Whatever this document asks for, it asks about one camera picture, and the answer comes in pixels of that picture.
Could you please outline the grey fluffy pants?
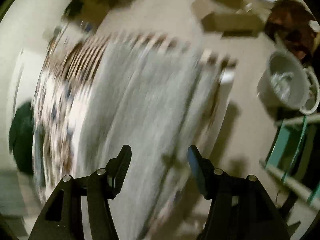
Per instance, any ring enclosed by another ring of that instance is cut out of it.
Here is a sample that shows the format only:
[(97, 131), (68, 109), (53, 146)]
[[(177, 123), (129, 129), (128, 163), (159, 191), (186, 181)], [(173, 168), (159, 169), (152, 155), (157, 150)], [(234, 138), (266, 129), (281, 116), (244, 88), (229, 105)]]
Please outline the grey fluffy pants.
[(107, 45), (77, 130), (76, 176), (91, 174), (124, 145), (132, 159), (110, 208), (120, 239), (143, 239), (180, 197), (188, 177), (187, 149), (219, 79), (218, 66), (194, 47), (182, 51)]

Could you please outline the teal white drying rack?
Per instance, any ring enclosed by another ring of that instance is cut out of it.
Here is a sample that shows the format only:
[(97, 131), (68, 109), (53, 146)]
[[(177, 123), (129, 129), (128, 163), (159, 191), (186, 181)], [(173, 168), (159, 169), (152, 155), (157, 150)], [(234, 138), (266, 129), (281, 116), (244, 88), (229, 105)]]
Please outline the teal white drying rack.
[(260, 165), (310, 207), (319, 210), (319, 183), (310, 189), (302, 183), (311, 158), (319, 114), (276, 122), (273, 145)]

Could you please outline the dark green garment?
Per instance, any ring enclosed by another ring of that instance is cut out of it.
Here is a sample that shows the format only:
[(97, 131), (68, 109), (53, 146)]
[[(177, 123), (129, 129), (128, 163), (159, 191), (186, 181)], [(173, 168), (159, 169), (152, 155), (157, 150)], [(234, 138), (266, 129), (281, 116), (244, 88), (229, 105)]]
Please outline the dark green garment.
[(20, 172), (32, 176), (33, 172), (33, 110), (31, 101), (24, 102), (16, 111), (9, 130), (9, 151)]

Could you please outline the floral brown checkered blanket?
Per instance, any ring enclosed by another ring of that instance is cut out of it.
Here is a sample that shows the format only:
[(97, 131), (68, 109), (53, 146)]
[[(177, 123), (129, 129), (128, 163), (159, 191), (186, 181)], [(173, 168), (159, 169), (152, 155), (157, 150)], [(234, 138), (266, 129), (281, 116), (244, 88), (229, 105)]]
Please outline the floral brown checkered blanket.
[[(104, 36), (93, 35), (71, 41), (58, 38), (49, 47), (33, 98), (33, 160), (37, 191), (42, 203), (48, 200), (54, 187), (64, 175), (83, 177), (74, 173), (75, 147), (79, 141), (77, 130), (84, 120), (93, 80), (105, 49), (111, 42), (164, 53), (178, 45), (182, 46), (182, 51), (197, 47), (201, 51), (203, 62), (219, 67), (219, 79), (223, 70), (227, 68), (235, 70), (238, 64), (237, 59), (229, 55), (219, 57), (212, 50), (205, 50), (196, 43), (190, 44), (159, 33), (122, 32)], [(201, 119), (200, 130), (193, 143), (196, 146), (214, 93)], [(148, 233), (156, 231), (166, 223), (175, 206), (165, 220), (159, 226), (152, 227)]]

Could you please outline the white plastic bucket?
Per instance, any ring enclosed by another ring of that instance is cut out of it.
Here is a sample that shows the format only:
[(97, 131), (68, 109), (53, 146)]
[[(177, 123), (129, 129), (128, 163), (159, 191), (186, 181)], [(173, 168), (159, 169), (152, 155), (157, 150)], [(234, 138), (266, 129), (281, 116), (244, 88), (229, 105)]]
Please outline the white plastic bucket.
[(288, 51), (275, 51), (267, 61), (257, 94), (266, 108), (285, 108), (311, 115), (319, 107), (319, 81)]

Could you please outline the dark red cloth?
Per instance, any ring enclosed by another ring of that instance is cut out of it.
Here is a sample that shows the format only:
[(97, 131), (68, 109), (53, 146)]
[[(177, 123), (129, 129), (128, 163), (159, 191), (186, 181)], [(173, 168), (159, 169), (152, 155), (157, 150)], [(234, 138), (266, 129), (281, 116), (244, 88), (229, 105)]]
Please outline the dark red cloth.
[(280, 38), (286, 49), (301, 63), (312, 59), (316, 32), (309, 25), (315, 18), (304, 5), (295, 0), (274, 3), (264, 32), (273, 41)]

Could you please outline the open cardboard box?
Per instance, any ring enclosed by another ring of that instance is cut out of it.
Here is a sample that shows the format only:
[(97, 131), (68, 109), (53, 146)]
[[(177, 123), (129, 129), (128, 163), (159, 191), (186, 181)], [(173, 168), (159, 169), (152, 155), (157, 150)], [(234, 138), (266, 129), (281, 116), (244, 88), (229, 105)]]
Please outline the open cardboard box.
[(256, 37), (264, 28), (252, 0), (195, 0), (191, 9), (204, 33), (227, 37)]

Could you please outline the brown cardboard box with items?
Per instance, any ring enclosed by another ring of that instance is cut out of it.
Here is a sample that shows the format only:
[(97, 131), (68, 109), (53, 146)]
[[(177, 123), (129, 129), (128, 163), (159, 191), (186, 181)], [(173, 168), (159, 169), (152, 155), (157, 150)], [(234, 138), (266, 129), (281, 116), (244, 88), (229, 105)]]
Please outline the brown cardboard box with items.
[(85, 31), (97, 31), (108, 12), (119, 0), (71, 0), (63, 18)]

